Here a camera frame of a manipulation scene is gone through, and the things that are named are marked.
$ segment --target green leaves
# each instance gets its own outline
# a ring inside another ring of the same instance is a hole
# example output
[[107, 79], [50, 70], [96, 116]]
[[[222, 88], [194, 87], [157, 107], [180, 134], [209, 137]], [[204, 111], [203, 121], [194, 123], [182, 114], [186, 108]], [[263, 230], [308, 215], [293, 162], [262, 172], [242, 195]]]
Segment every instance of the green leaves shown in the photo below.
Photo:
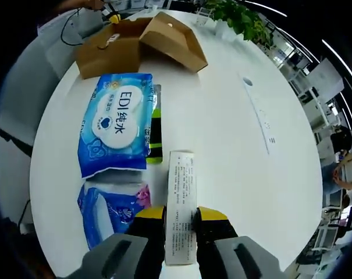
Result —
[[234, 0], [208, 0], [207, 7], [212, 9], [214, 20], [221, 19], [227, 22], [236, 34], [243, 33], [245, 40], [272, 45], [272, 37], [256, 12], [239, 5]]

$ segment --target wet wipes package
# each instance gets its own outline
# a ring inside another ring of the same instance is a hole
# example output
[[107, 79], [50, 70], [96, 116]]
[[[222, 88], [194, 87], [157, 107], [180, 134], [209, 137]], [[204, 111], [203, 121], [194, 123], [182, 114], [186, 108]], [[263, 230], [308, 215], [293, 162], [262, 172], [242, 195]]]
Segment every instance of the wet wipes package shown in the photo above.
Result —
[[151, 74], [103, 75], [81, 124], [83, 178], [106, 169], [146, 169], [154, 88]]
[[85, 182], [77, 199], [89, 249], [114, 233], [125, 233], [135, 215], [151, 206], [146, 183]]

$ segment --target white round table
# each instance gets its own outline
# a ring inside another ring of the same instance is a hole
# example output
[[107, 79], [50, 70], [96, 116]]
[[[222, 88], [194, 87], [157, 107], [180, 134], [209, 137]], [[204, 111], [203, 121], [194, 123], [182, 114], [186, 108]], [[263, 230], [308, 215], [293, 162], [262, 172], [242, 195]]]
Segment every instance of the white round table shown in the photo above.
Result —
[[[162, 85], [163, 163], [144, 172], [152, 204], [166, 203], [169, 152], [191, 150], [198, 205], [227, 215], [238, 235], [270, 251], [284, 270], [321, 216], [321, 168], [305, 113], [280, 71], [252, 42], [224, 42], [214, 36], [212, 20], [196, 27], [196, 15], [167, 13], [194, 30], [209, 65], [191, 74], [170, 59], [141, 64], [140, 72]], [[248, 91], [243, 77], [253, 83]], [[33, 220], [56, 276], [79, 268], [88, 252], [76, 202], [84, 182], [77, 146], [98, 79], [82, 80], [76, 64], [71, 66], [48, 103], [33, 148]], [[198, 265], [164, 267], [161, 273], [183, 276], [200, 278]]]

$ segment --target paper box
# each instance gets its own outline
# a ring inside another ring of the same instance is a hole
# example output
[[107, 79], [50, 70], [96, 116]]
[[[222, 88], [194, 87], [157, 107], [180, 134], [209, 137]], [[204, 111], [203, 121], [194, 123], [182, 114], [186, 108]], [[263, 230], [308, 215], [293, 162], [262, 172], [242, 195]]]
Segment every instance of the paper box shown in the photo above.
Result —
[[165, 264], [193, 264], [197, 258], [192, 220], [197, 210], [194, 154], [172, 151], [169, 158]]
[[91, 37], [77, 51], [81, 76], [138, 72], [145, 55], [141, 44], [170, 56], [194, 73], [208, 65], [193, 31], [161, 12], [153, 18], [122, 20]]

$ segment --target white carton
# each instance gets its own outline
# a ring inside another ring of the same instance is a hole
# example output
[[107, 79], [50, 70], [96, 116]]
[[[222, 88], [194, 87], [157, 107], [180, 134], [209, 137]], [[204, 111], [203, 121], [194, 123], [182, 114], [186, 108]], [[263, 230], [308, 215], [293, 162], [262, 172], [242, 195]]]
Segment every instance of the white carton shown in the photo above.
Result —
[[169, 158], [165, 264], [196, 263], [196, 234], [191, 223], [197, 210], [194, 154], [172, 151]]

